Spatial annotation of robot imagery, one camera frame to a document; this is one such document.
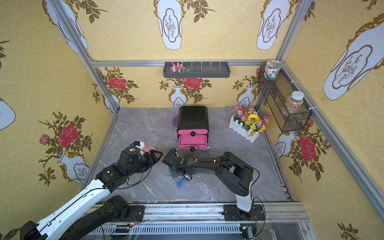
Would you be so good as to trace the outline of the black pink drawer cabinet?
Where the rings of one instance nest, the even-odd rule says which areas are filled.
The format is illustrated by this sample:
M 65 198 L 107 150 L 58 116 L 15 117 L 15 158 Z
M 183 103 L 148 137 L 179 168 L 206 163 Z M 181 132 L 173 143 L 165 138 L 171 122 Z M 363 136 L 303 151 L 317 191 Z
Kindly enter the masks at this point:
M 176 128 L 178 148 L 194 152 L 206 150 L 209 138 L 209 113 L 206 106 L 182 106 L 179 108 Z

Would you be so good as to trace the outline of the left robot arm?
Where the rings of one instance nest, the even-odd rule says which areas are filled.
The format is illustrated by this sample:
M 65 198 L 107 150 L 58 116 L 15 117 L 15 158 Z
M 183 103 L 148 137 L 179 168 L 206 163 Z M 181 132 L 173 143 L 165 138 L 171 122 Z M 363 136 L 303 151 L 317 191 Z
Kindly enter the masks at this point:
M 141 150 L 136 146 L 121 152 L 116 163 L 99 172 L 78 195 L 38 223 L 29 221 L 20 229 L 22 240 L 79 240 L 99 226 L 130 216 L 129 205 L 120 196 L 112 197 L 101 208 L 86 212 L 100 200 L 121 190 L 129 177 L 149 171 L 163 156 L 162 152 Z

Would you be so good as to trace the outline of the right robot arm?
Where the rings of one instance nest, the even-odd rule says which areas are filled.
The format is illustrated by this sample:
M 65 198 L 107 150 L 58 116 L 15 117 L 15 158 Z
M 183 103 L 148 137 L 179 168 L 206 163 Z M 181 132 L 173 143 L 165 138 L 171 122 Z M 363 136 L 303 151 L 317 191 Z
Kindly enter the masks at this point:
M 264 220 L 263 207 L 254 207 L 252 199 L 252 184 L 254 172 L 258 170 L 248 165 L 230 152 L 222 156 L 203 158 L 194 156 L 180 156 L 175 149 L 171 149 L 163 163 L 169 167 L 170 176 L 177 181 L 178 188 L 193 179 L 193 175 L 206 174 L 216 176 L 232 193 L 236 195 L 237 203 L 234 207 L 225 207 L 225 220 L 245 221 Z

